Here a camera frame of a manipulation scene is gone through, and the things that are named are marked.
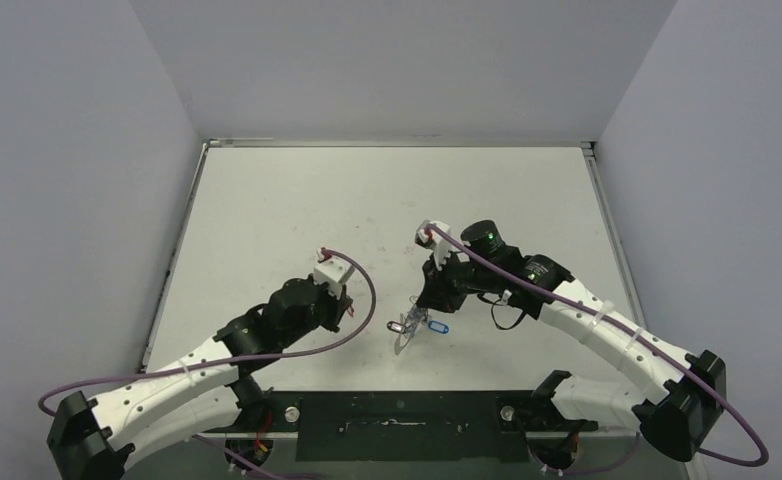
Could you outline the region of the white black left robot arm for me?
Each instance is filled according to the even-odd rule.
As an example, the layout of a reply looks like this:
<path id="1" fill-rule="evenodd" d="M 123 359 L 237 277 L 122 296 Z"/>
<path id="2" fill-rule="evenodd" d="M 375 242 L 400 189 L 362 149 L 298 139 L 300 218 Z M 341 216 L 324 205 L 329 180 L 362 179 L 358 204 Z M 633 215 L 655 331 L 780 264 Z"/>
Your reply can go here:
<path id="1" fill-rule="evenodd" d="M 351 305 L 341 280 L 290 279 L 266 303 L 152 375 L 92 397 L 68 395 L 47 437 L 61 477 L 121 478 L 132 455 L 144 451 L 141 433 L 170 413 L 182 413 L 193 432 L 232 423 L 257 428 L 266 405 L 251 374 L 287 357 L 288 347 L 319 327 L 338 332 Z"/>

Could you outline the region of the silver metal key plate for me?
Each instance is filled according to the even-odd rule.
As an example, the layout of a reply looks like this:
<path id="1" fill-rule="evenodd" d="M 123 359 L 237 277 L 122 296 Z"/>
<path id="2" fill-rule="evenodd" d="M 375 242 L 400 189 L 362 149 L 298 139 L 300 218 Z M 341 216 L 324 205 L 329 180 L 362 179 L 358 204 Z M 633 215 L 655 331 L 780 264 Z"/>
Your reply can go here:
<path id="1" fill-rule="evenodd" d="M 419 328 L 426 327 L 430 320 L 429 311 L 426 308 L 417 305 L 416 297 L 411 297 L 410 303 L 411 307 L 406 312 L 401 313 L 399 319 L 396 321 L 406 326 L 406 330 L 402 334 L 397 333 L 397 339 L 394 344 L 394 353 L 397 356 L 399 356 L 414 339 Z"/>

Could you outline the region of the blue white key tag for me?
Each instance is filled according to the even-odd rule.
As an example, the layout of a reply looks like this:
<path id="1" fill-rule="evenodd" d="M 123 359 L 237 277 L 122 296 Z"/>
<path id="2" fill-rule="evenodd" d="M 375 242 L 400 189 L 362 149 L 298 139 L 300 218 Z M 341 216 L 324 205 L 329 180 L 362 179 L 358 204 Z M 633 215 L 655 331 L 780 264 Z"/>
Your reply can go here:
<path id="1" fill-rule="evenodd" d="M 430 320 L 427 323 L 427 327 L 429 330 L 442 335 L 449 333 L 449 326 L 439 321 Z"/>

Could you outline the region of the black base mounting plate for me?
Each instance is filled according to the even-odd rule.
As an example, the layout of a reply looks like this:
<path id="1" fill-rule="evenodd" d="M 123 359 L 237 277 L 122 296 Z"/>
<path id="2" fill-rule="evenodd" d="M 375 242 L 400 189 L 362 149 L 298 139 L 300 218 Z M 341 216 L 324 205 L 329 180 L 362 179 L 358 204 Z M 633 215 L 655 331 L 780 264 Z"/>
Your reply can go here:
<path id="1" fill-rule="evenodd" d="M 527 437 L 593 432 L 567 420 L 531 391 L 271 393 L 227 434 L 293 434 L 296 458 L 309 461 L 528 460 Z"/>

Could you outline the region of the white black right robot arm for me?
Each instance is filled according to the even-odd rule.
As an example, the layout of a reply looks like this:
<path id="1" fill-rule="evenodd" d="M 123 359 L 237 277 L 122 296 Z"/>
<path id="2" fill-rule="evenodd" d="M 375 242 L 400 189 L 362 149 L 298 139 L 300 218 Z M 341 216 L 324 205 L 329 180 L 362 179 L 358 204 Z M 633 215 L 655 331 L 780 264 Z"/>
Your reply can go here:
<path id="1" fill-rule="evenodd" d="M 450 240 L 447 225 L 426 221 L 415 241 L 431 252 L 419 307 L 454 313 L 470 296 L 494 295 L 574 338 L 629 382 L 555 372 L 532 402 L 539 425 L 587 420 L 621 427 L 673 460 L 693 459 L 724 411 L 726 365 L 714 352 L 696 355 L 656 337 L 553 259 L 506 244 L 491 220 L 467 227 L 461 242 Z"/>

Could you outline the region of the black key tag white label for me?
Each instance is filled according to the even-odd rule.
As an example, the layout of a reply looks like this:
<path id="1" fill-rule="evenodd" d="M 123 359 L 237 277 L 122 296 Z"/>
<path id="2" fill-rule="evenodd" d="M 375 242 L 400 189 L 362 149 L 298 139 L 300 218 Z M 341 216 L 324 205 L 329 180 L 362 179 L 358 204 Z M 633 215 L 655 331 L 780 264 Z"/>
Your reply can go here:
<path id="1" fill-rule="evenodd" d="M 387 329 L 402 334 L 406 330 L 406 326 L 402 323 L 391 321 L 387 323 Z"/>

